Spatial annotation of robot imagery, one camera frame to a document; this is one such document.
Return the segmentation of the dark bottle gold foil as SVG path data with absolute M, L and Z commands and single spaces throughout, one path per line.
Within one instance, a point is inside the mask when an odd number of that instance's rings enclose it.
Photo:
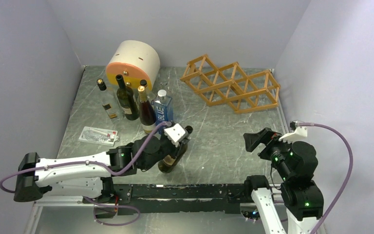
M 151 133 L 156 126 L 156 116 L 151 102 L 148 100 L 146 88 L 140 85 L 137 88 L 139 94 L 139 118 L 141 126 L 146 134 Z

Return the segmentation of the blue labelled clear bottle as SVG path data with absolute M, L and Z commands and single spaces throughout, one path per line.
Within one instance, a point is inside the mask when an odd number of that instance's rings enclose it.
M 167 91 L 161 89 L 157 92 L 157 96 L 153 101 L 154 111 L 156 115 L 156 125 L 163 121 L 173 121 L 173 98 L 168 95 Z

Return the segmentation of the dark green wine bottle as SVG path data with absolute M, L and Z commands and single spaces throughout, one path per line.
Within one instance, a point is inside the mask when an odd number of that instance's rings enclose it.
M 132 88 L 126 85 L 124 77 L 121 74 L 116 75 L 115 79 L 118 83 L 116 96 L 125 117 L 128 120 L 138 119 L 139 112 Z

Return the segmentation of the clear bottle black cap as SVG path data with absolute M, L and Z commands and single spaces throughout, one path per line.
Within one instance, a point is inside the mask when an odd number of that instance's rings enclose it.
M 100 102 L 110 119 L 123 118 L 124 113 L 119 106 L 114 89 L 107 86 L 104 79 L 99 78 L 96 81 L 100 93 Z

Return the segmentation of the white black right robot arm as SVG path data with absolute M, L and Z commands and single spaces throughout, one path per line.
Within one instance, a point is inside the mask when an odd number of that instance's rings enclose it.
M 296 127 L 284 135 L 264 128 L 258 133 L 243 135 L 245 149 L 254 151 L 260 144 L 265 148 L 259 152 L 260 159 L 270 161 L 282 178 L 280 194 L 288 215 L 285 230 L 273 201 L 273 192 L 265 176 L 248 176 L 244 182 L 243 195 L 256 204 L 267 234 L 312 234 L 314 226 L 323 215 L 324 198 L 313 181 L 318 166 L 316 150 L 304 141 L 306 127 Z

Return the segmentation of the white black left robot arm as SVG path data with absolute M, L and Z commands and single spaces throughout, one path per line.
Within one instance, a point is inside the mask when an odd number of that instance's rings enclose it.
M 145 136 L 124 146 L 76 158 L 47 159 L 36 152 L 27 153 L 18 166 L 14 201 L 77 195 L 108 203 L 116 194 L 113 177 L 134 175 L 176 160 L 187 151 L 188 142 L 188 135 Z

